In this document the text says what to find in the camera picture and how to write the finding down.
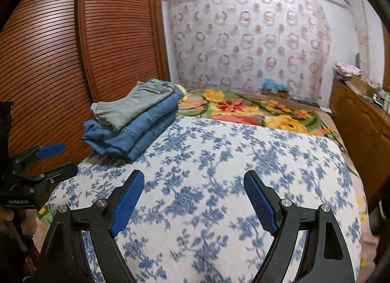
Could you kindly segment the left hand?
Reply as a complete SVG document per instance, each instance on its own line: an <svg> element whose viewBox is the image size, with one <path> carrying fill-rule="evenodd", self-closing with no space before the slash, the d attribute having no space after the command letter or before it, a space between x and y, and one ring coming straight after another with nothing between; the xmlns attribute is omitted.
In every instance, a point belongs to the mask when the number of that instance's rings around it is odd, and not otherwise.
<svg viewBox="0 0 390 283"><path fill-rule="evenodd" d="M20 229L23 235L33 237L38 225L36 222L37 209L22 210L21 214L1 207L1 234L10 235L11 226Z"/></svg>

